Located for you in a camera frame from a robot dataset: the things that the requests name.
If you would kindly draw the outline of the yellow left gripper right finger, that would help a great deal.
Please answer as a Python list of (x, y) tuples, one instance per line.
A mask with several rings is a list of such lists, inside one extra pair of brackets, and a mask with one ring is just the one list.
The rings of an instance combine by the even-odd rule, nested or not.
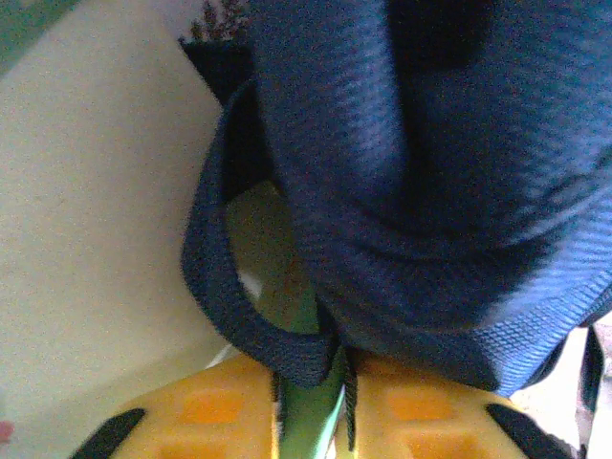
[(569, 458), (510, 400), (386, 358), (352, 358), (353, 458)]

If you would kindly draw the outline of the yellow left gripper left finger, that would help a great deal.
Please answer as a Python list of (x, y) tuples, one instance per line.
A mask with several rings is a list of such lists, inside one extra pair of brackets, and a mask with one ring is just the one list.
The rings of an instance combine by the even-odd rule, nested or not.
[(223, 361), (123, 405), (72, 456), (277, 458), (275, 374), (245, 356)]

